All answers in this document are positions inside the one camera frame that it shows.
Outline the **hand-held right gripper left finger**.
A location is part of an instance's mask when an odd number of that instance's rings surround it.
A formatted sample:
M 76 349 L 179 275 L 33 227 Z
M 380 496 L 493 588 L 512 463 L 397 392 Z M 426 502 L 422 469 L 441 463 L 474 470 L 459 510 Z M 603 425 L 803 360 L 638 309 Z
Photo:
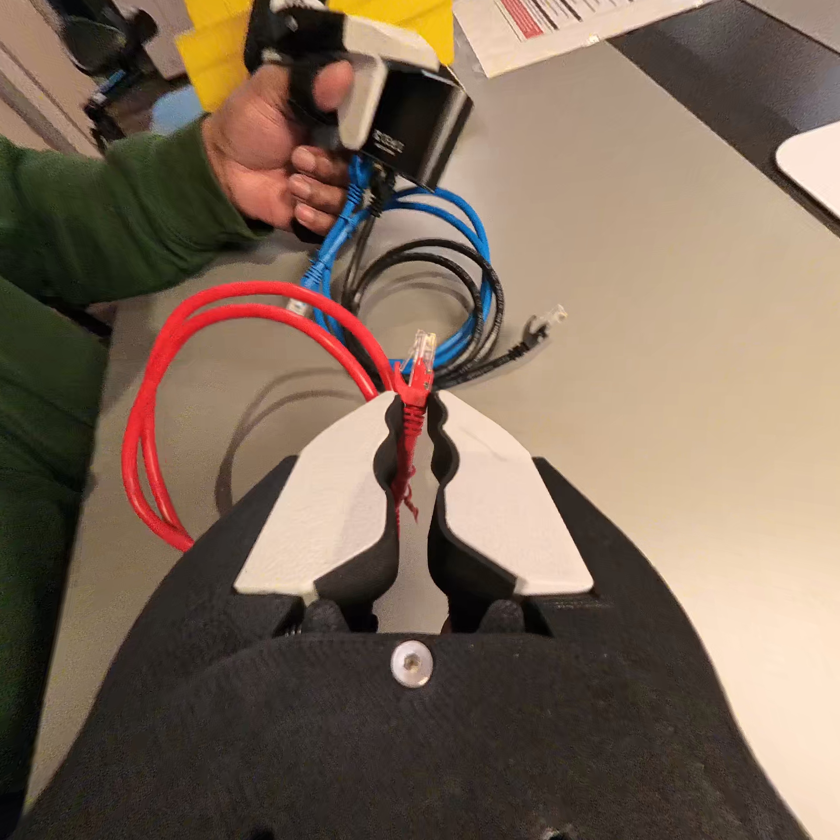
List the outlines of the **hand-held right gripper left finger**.
M 295 460 L 234 582 L 241 595 L 371 607 L 396 580 L 392 483 L 403 402 L 378 395 L 316 436 Z

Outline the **black saddle stool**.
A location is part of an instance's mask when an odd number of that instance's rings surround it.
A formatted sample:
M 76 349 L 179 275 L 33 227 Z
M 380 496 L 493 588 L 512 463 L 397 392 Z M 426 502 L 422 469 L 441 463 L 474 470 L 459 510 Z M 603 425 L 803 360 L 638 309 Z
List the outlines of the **black saddle stool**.
M 159 75 L 147 48 L 159 27 L 147 11 L 131 7 L 123 12 L 114 2 L 50 1 L 48 6 L 71 63 L 95 85 L 81 110 L 94 144 L 104 153 L 151 120 L 148 111 Z

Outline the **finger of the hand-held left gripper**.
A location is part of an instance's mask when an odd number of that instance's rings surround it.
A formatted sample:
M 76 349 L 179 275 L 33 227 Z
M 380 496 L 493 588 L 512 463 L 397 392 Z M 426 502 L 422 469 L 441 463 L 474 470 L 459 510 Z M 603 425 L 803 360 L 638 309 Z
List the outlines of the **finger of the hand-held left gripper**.
M 353 85 L 339 106 L 339 139 L 347 151 L 367 142 L 393 65 L 436 71 L 438 56 L 426 40 L 408 29 L 367 17 L 343 15 L 342 45 L 353 68 Z

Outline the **person's green sweatshirt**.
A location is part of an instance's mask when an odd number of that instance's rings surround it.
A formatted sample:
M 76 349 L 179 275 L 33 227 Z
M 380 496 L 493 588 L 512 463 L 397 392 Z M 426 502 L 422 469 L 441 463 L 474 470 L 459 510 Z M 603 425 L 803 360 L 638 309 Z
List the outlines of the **person's green sweatshirt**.
M 2 820 L 23 803 L 108 366 L 104 344 L 2 279 Z

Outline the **yellow plastic bin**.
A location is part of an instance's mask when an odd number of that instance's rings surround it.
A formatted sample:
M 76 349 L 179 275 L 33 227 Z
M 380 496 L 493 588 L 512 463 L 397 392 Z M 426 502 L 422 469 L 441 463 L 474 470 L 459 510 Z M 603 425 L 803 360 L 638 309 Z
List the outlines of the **yellow plastic bin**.
M 442 64 L 455 58 L 452 1 L 329 1 L 347 14 L 394 25 L 422 36 Z M 175 43 L 206 112 L 216 110 L 246 78 L 244 49 L 252 1 L 185 3 L 192 29 Z

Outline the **black network switch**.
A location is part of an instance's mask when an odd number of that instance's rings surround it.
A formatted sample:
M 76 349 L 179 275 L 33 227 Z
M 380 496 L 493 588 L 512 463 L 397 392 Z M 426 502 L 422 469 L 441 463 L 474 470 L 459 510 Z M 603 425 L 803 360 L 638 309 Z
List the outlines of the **black network switch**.
M 446 66 L 387 64 L 387 76 L 363 142 L 363 157 L 429 192 L 437 189 L 473 109 Z

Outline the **person's left hand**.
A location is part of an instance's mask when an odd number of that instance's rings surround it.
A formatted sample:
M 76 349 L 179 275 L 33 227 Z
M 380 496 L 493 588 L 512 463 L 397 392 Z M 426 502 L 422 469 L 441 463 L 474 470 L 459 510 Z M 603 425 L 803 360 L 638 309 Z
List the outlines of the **person's left hand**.
M 310 144 L 289 105 L 291 71 L 262 66 L 202 122 L 207 160 L 227 199 L 247 219 L 290 232 L 297 222 L 326 235 L 346 201 L 344 153 Z

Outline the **printed paper sheet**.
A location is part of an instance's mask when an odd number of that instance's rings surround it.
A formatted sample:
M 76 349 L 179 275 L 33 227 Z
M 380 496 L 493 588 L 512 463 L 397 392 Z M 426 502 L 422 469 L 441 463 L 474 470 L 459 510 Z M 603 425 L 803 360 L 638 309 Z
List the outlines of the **printed paper sheet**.
M 706 1 L 456 1 L 484 75 L 495 78 L 707 5 Z

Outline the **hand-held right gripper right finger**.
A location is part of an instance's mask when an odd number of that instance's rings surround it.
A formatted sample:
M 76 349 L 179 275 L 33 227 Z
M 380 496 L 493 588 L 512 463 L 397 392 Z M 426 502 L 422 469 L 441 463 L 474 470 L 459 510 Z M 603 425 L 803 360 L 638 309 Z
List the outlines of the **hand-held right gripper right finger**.
M 529 451 L 452 392 L 427 405 L 437 479 L 427 565 L 451 602 L 577 596 L 594 580 Z

